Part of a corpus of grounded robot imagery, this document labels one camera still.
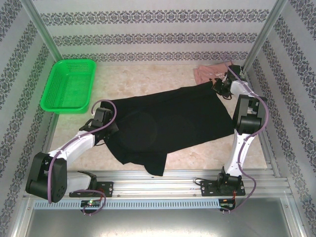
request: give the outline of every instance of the wall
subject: wall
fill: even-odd
[[[316,236],[316,1],[289,0],[249,71],[268,98],[269,142]]]
[[[44,147],[51,113],[39,105],[53,64],[19,0],[0,0],[0,237],[12,227],[30,158]]]
[[[276,0],[35,0],[64,58],[243,63]]]

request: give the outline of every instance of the green basket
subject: green basket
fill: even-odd
[[[89,108],[96,63],[90,59],[61,60],[53,66],[40,100],[43,110],[82,114]]]

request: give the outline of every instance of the beige floor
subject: beige floor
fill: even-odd
[[[99,99],[119,99],[173,90],[195,85],[193,68],[197,65],[150,65],[150,66],[99,66],[95,75],[90,107]],[[232,116],[236,99],[223,100]],[[53,137],[51,150],[69,141],[92,118],[90,112],[76,115],[60,115]],[[168,154],[167,170],[173,169],[220,169],[228,160],[234,136],[206,142]],[[249,148],[244,168],[266,168],[259,139]],[[122,165],[106,145],[93,147],[73,162],[70,170],[145,170],[136,164]]]

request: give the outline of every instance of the black garment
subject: black garment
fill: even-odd
[[[168,153],[233,134],[232,119],[212,83],[114,100],[119,131],[106,145],[122,163],[163,175]],[[109,103],[101,107],[113,109]]]

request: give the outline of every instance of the pink cloth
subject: pink cloth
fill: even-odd
[[[213,83],[215,83],[215,78],[224,79],[225,72],[227,72],[227,68],[224,63],[210,66],[199,66],[198,68],[193,69],[197,85],[206,83],[210,81],[210,79]]]

